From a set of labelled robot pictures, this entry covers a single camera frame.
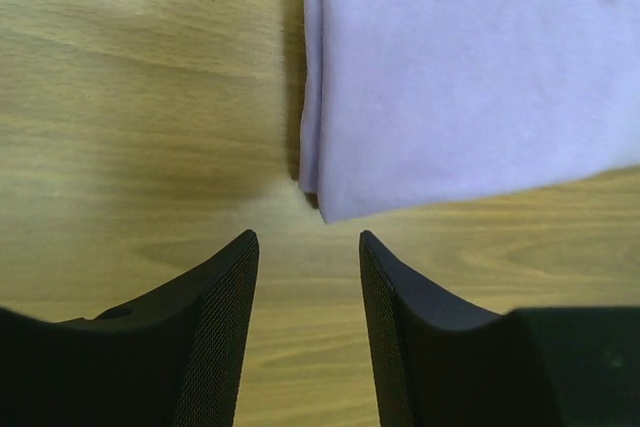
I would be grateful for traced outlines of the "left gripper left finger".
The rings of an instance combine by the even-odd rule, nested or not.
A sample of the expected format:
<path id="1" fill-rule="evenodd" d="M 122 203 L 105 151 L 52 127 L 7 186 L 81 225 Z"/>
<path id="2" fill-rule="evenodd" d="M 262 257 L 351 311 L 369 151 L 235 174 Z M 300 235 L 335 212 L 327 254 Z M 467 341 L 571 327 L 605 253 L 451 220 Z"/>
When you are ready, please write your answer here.
<path id="1" fill-rule="evenodd" d="M 230 426 L 259 265 L 245 231 L 99 316 L 1 313 L 5 426 Z"/>

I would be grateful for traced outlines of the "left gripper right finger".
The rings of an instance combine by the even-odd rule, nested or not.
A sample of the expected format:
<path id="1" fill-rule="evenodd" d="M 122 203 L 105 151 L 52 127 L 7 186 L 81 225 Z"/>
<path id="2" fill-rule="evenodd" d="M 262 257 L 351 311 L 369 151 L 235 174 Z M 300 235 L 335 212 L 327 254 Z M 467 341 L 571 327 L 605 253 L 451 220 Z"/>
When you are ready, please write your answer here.
<path id="1" fill-rule="evenodd" d="M 434 283 L 374 234 L 359 263 L 384 426 L 635 426 L 639 311 L 497 314 Z"/>

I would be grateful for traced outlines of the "purple t shirt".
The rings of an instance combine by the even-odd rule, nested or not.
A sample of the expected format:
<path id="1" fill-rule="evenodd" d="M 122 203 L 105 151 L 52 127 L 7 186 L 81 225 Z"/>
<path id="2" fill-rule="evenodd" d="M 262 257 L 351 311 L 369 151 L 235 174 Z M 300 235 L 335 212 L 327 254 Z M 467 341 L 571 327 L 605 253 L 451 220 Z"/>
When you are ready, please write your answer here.
<path id="1" fill-rule="evenodd" d="M 328 222 L 639 162 L 639 0 L 304 0 L 301 189 Z"/>

